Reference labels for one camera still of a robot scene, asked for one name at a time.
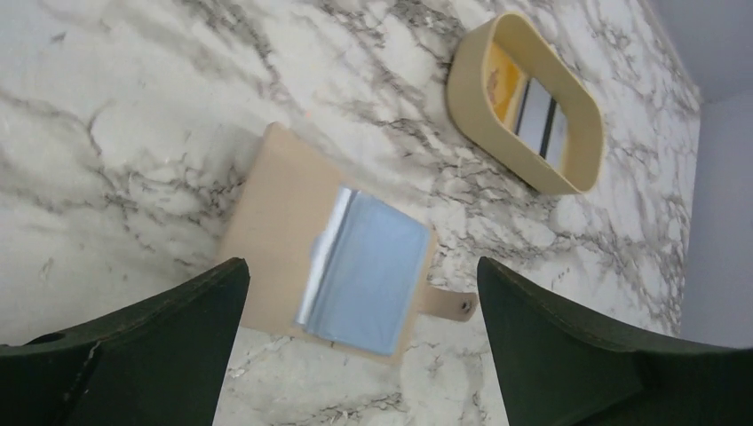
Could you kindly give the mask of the tan leather card holder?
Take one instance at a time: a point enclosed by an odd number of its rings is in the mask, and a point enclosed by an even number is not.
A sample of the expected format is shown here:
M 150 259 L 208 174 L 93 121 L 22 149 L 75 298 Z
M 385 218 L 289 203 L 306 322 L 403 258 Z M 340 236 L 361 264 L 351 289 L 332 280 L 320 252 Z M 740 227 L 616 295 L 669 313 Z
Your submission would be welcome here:
M 397 364 L 419 315 L 465 322 L 473 293 L 432 286 L 435 231 L 360 189 L 284 125 L 266 127 L 218 261 L 248 265 L 243 327 Z

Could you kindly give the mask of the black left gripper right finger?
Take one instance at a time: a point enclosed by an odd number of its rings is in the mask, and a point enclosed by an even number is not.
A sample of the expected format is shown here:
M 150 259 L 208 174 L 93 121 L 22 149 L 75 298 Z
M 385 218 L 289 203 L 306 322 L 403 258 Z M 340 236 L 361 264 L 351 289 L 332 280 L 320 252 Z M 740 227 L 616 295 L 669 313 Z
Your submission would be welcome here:
M 749 425 L 752 351 L 661 335 L 482 257 L 480 307 L 511 425 Z

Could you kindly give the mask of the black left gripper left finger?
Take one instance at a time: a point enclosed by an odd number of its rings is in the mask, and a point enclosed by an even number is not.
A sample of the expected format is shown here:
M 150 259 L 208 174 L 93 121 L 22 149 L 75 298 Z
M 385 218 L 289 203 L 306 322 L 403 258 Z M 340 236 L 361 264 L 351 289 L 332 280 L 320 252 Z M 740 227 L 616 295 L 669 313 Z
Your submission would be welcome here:
M 1 348 L 4 425 L 210 425 L 250 284 L 233 258 L 175 288 Z

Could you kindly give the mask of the gold credit card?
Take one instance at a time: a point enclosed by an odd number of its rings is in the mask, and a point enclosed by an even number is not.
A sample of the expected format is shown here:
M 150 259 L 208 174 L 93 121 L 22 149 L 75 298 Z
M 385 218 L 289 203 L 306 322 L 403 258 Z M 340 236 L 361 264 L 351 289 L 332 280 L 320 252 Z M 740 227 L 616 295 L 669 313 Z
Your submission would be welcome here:
M 512 130 L 527 83 L 526 73 L 498 44 L 491 43 L 484 66 L 487 99 L 495 117 Z

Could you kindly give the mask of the white card with dark stripe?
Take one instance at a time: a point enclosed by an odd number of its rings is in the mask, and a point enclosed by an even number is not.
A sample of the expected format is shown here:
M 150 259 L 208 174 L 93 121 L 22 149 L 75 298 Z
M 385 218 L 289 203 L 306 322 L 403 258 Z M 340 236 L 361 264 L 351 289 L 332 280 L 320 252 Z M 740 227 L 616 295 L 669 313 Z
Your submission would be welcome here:
M 564 167 L 567 118 L 557 100 L 534 78 L 525 85 L 514 131 L 528 148 L 554 169 Z

